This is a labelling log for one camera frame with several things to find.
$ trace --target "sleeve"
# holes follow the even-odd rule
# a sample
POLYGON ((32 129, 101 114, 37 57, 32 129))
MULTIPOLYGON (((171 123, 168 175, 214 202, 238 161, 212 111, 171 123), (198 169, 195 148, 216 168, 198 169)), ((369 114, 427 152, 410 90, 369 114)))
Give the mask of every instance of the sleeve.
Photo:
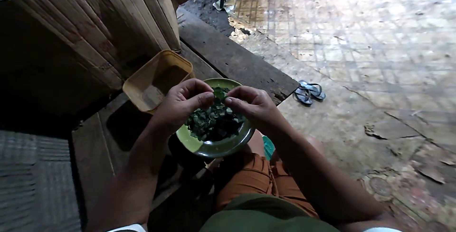
POLYGON ((389 227, 373 227, 368 230, 364 230, 364 232, 402 232, 400 230, 389 228, 389 227))
POLYGON ((140 224, 133 224, 125 227, 119 227, 116 229, 109 230, 108 232, 116 232, 116 231, 135 231, 135 232, 145 232, 143 227, 140 224))

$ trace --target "forearm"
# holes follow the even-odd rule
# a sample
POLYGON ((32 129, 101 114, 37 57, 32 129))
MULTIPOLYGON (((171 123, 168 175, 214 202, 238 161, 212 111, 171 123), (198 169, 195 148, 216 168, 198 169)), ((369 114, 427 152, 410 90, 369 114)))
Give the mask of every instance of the forearm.
POLYGON ((271 140, 305 197, 323 220, 332 224, 371 220, 382 206, 322 156, 289 124, 274 130, 271 140))
POLYGON ((127 165, 95 207, 98 216, 88 221, 86 231, 147 222, 167 142, 166 133, 151 121, 136 140, 127 165))

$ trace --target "orange cloth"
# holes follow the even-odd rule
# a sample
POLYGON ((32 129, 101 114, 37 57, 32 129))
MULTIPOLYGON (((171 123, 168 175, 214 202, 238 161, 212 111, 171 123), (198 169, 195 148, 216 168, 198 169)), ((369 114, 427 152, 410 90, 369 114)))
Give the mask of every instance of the orange cloth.
POLYGON ((282 162, 274 166, 256 153, 237 152, 225 157, 215 174, 216 211, 219 212, 241 194, 269 194, 286 200, 318 218, 315 209, 301 193, 282 162))

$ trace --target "sandal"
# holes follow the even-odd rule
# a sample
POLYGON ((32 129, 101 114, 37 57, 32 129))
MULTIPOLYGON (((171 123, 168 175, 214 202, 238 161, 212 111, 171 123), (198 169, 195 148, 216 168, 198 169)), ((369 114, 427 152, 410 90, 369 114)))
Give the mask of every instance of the sandal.
POLYGON ((305 80, 300 80, 299 86, 309 90, 310 94, 319 100, 326 98, 326 94, 323 92, 323 88, 320 84, 308 83, 305 80))
POLYGON ((297 88, 294 91, 294 95, 302 104, 311 105, 313 103, 313 101, 310 98, 310 93, 308 89, 297 88))

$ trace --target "plastic tub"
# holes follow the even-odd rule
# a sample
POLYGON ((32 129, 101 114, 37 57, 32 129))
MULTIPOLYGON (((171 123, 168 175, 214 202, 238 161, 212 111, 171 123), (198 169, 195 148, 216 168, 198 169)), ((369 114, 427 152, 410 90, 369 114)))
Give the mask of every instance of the plastic tub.
POLYGON ((130 76, 122 89, 140 111, 153 113, 169 89, 194 77, 189 61, 170 50, 163 50, 130 76))

